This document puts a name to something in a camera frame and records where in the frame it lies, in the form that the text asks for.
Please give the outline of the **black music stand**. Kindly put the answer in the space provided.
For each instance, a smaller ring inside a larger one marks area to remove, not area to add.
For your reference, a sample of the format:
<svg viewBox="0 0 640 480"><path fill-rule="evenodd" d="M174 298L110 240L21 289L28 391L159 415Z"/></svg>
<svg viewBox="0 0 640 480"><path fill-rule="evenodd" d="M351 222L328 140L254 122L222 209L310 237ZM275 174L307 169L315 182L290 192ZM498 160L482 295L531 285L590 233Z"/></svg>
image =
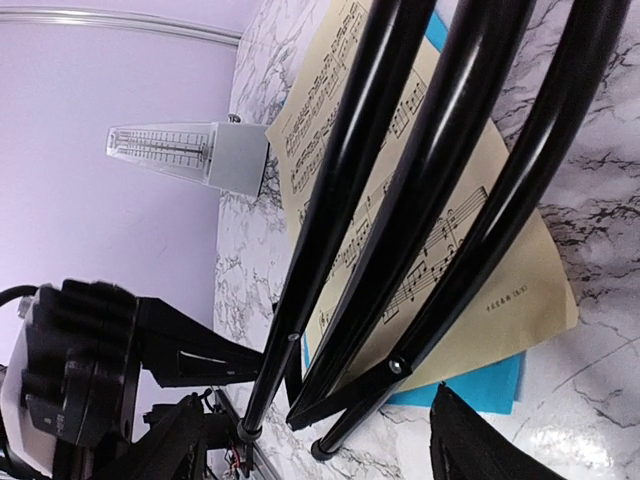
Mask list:
<svg viewBox="0 0 640 480"><path fill-rule="evenodd" d="M327 333L297 380L287 421L335 416L312 447L333 457L450 330L504 257L549 185L594 98L629 11L577 1L518 141L487 203L435 289L389 354L347 385L339 378L407 275L463 173L496 102L534 5L462 1L390 187ZM241 439L262 432L288 362L320 298L391 124L431 1L376 1L321 157L267 339Z"/></svg>

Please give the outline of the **yellow sheet music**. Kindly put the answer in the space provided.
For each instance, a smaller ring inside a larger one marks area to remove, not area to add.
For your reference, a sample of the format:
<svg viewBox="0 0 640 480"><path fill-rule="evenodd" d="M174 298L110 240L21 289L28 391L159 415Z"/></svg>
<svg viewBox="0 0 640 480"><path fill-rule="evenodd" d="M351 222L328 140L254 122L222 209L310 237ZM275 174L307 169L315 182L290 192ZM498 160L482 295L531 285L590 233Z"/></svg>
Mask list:
<svg viewBox="0 0 640 480"><path fill-rule="evenodd" d="M281 112L267 130L278 160L287 232L301 231L340 98L370 10L367 1L333 1L319 25ZM336 309L407 143L440 44L422 42L381 151L306 329L316 350ZM508 158L488 123L425 245L378 325L344 374L352 381L388 355L470 230ZM404 382L412 391L500 368L514 387L522 351L574 327L577 305L554 241L533 213L490 278L434 350Z"/></svg>

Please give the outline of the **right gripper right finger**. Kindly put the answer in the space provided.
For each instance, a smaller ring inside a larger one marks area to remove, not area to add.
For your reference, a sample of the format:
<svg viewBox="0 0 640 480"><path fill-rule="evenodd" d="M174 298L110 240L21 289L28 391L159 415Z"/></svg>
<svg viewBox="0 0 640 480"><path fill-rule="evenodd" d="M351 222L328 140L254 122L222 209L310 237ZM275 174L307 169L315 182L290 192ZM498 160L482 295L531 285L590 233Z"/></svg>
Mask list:
<svg viewBox="0 0 640 480"><path fill-rule="evenodd" d="M555 472L519 450L446 383L431 405L435 479L553 479Z"/></svg>

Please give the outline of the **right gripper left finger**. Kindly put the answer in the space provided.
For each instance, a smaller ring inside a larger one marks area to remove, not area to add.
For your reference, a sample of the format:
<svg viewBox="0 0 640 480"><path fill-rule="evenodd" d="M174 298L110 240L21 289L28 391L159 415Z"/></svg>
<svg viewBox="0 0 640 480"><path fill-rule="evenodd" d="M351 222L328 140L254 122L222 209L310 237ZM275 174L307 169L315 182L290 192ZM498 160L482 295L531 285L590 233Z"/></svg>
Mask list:
<svg viewBox="0 0 640 480"><path fill-rule="evenodd" d="M109 479L205 477L206 423L197 394L176 404L155 404L143 420L149 431L107 467Z"/></svg>

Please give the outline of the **white metronome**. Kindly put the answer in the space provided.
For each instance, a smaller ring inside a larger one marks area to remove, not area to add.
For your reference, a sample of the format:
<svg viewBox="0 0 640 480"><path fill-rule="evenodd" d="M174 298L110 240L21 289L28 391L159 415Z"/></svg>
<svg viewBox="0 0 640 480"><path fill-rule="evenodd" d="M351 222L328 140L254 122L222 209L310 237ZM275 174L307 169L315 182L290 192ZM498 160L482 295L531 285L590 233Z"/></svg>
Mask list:
<svg viewBox="0 0 640 480"><path fill-rule="evenodd" d="M259 195L267 127L242 122L114 126L106 154L146 170L245 196Z"/></svg>

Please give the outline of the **blue sheet music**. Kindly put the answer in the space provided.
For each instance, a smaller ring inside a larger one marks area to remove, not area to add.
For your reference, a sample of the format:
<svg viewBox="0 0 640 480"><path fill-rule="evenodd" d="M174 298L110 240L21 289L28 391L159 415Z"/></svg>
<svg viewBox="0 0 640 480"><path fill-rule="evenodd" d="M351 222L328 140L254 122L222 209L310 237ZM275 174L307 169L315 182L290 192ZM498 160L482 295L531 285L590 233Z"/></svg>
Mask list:
<svg viewBox="0 0 640 480"><path fill-rule="evenodd" d="M381 144L370 180L331 267L319 304L312 314L306 333L308 359L315 356L349 275L369 237L433 76L436 55L446 43L448 32L438 16L430 19L425 36L400 104ZM377 364L404 333L445 272L460 241L486 201L507 157L508 150L498 129L493 122L488 122L434 232L419 251L416 261L366 344L341 377L341 384L354 380ZM438 349L392 396L392 403L428 406L436 395L437 382L446 380L474 408L483 412L510 413L520 374L520 357L517 354L505 357L467 351L463 344L476 330L476 326L462 317L459 325L442 340Z"/></svg>

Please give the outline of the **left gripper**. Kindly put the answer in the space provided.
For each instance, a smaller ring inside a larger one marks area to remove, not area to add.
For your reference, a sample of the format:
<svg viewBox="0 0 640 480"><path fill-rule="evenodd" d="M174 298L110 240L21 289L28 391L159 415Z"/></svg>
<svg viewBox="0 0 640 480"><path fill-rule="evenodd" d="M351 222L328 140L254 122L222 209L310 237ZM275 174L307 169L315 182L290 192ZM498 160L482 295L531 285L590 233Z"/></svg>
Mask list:
<svg viewBox="0 0 640 480"><path fill-rule="evenodd" d="M252 382L263 365L262 353L224 338L155 297L138 299L134 338L142 368L162 388Z"/></svg>

